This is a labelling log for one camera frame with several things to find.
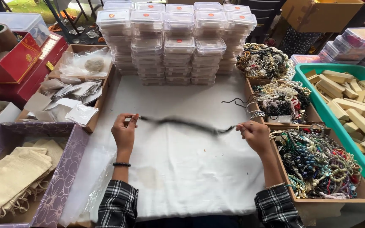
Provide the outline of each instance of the grass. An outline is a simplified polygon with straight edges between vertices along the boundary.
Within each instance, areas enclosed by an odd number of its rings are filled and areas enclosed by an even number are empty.
[[[42,15],[46,24],[54,24],[56,22],[52,12],[43,0],[40,0],[39,4],[36,4],[33,0],[14,0],[8,3],[8,6],[11,8],[12,12],[15,13],[39,13]],[[77,17],[79,12],[79,10],[67,9],[67,13],[75,17]],[[94,18],[89,16],[88,18],[89,21],[86,21],[85,17],[82,15],[77,22],[77,26],[92,25],[95,22]]]

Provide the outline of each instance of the white tablecloth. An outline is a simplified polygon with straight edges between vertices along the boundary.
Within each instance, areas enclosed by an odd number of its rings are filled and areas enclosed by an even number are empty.
[[[178,116],[227,129],[248,120],[243,108],[221,103],[245,99],[243,89],[244,78],[238,72],[218,77],[214,86],[143,86],[137,76],[123,76],[118,86],[115,80],[62,218],[82,207],[80,199],[89,194],[105,160],[115,153],[110,129],[119,113]],[[261,160],[235,130],[212,137],[187,127],[138,121],[130,163],[129,184],[139,189],[139,221],[250,214],[255,210],[256,193],[264,188]]]

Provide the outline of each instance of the plaid shirt sleeve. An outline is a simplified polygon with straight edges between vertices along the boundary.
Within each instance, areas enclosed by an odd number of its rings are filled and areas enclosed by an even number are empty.
[[[254,202],[266,228],[305,228],[284,183],[257,193]]]
[[[132,228],[135,226],[138,190],[123,181],[111,180],[99,205],[96,228]]]

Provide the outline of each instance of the red box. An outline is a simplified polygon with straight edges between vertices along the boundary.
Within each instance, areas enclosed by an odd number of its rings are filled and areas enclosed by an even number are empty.
[[[0,83],[19,84],[42,53],[29,33],[10,52],[0,53]]]
[[[21,84],[0,84],[1,101],[10,101],[22,109],[40,87],[40,83],[50,73],[46,63],[51,62],[56,65],[63,52],[68,48],[68,44],[62,36],[53,32],[50,33],[50,36],[41,47],[42,54],[28,74],[25,75]]]

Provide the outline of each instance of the teal plastic tray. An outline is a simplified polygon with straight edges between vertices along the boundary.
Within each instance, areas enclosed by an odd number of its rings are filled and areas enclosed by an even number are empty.
[[[362,175],[365,178],[365,157],[357,148],[356,144],[334,116],[333,112],[328,108],[323,99],[316,92],[315,88],[305,77],[305,73],[315,70],[317,74],[322,73],[323,70],[349,72],[359,80],[365,80],[365,67],[359,65],[347,64],[331,64],[331,63],[303,63],[297,64],[295,67],[294,81],[301,81],[305,87],[309,88],[311,93],[311,102],[315,106],[317,113],[326,123],[327,127],[331,127],[339,137],[347,152],[354,155],[354,159],[362,166]]]

